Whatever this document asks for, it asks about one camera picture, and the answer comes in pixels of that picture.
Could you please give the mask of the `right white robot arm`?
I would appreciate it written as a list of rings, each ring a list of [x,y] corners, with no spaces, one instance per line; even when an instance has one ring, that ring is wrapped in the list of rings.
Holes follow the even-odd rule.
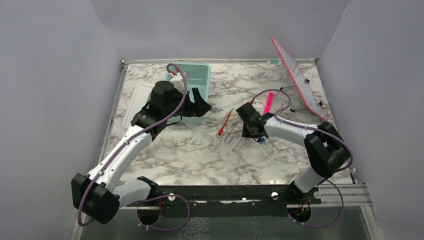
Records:
[[[332,177],[352,158],[338,131],[329,122],[300,124],[269,112],[261,115],[250,102],[237,108],[236,112],[243,122],[244,138],[279,138],[306,149],[309,167],[290,184],[288,190],[289,199],[296,204],[306,200],[312,188]]]

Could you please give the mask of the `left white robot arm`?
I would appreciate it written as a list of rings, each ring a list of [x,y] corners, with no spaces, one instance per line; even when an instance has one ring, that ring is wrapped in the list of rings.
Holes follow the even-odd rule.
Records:
[[[114,149],[87,174],[78,173],[71,180],[72,203],[78,217],[85,214],[106,224],[124,206],[137,201],[147,206],[155,203],[154,182],[137,179],[118,185],[118,181],[139,153],[167,127],[168,119],[202,117],[211,109],[197,87],[178,89],[171,81],[156,82],[148,101],[134,115]]]

